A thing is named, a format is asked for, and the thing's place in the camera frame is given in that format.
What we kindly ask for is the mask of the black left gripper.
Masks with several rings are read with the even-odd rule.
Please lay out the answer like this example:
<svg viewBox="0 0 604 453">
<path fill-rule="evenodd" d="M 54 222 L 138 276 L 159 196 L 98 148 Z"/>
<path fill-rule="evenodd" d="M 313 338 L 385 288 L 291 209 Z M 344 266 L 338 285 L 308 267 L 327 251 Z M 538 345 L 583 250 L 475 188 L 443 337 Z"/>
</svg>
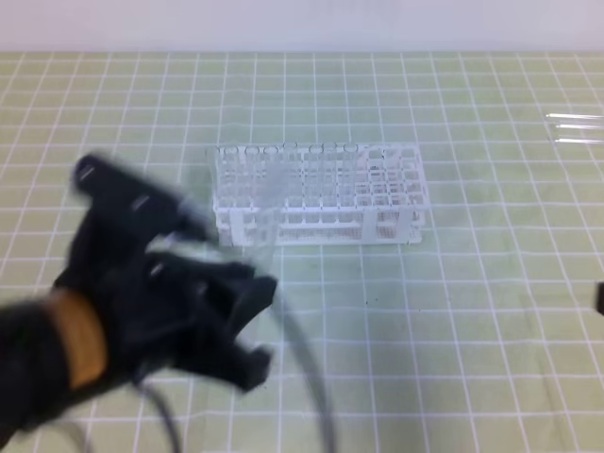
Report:
<svg viewBox="0 0 604 453">
<path fill-rule="evenodd" d="M 90 153 L 73 171 L 90 207 L 54 283 L 54 324 L 72 378 L 149 375 L 168 368 L 250 392 L 272 353 L 239 334 L 273 304 L 277 280 L 240 261 L 151 251 L 173 233 L 210 239 L 207 217 L 183 196 Z"/>
</svg>

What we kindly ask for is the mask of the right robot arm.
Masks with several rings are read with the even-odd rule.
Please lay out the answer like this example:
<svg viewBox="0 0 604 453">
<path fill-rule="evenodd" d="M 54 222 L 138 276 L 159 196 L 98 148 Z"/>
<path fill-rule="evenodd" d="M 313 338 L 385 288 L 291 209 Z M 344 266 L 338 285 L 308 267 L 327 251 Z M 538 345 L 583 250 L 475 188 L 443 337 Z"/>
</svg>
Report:
<svg viewBox="0 0 604 453">
<path fill-rule="evenodd" d="M 604 282 L 603 281 L 600 281 L 596 284 L 595 310 L 600 315 L 604 315 Z"/>
</svg>

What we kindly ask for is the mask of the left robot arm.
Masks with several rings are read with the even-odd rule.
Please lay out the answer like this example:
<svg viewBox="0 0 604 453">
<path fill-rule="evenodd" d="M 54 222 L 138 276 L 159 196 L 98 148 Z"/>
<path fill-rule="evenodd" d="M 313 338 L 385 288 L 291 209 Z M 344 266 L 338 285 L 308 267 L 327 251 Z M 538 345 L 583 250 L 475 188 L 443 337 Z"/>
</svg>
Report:
<svg viewBox="0 0 604 453">
<path fill-rule="evenodd" d="M 198 261 L 150 244 L 214 236 L 182 197 L 90 153 L 73 172 L 89 208 L 49 292 L 1 309 L 1 438 L 162 369 L 248 392 L 271 353 L 240 332 L 269 308 L 277 281 L 253 266 Z"/>
</svg>

